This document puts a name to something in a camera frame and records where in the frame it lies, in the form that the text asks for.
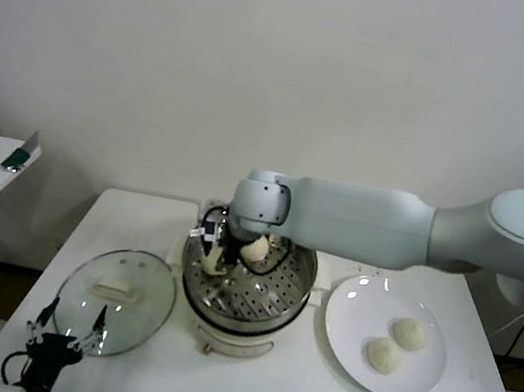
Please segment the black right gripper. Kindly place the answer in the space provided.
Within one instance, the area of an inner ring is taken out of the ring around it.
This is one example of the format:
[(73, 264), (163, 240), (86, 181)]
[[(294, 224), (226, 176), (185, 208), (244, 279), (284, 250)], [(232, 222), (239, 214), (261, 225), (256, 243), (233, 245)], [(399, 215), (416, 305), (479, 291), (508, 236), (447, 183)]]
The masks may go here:
[(241, 249), (245, 246), (253, 244), (256, 235), (250, 232), (238, 231), (235, 234), (230, 227), (226, 227), (223, 236), (223, 264), (221, 273), (226, 275), (231, 266), (238, 264), (242, 258)]

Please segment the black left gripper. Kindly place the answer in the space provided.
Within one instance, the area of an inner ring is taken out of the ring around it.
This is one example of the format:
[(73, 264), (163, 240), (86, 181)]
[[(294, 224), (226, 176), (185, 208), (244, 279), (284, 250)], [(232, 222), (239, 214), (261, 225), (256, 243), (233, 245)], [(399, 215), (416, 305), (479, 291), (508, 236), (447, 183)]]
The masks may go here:
[(29, 337), (27, 341), (31, 343), (26, 345), (26, 351), (31, 363), (20, 379), (24, 387), (50, 391), (64, 367), (78, 363), (81, 353), (87, 354), (98, 349), (105, 340), (108, 312), (106, 304), (99, 311), (90, 332), (83, 338), (45, 333), (40, 337), (41, 341), (37, 342), (59, 302), (60, 297), (56, 296), (39, 312), (34, 321), (26, 322)]

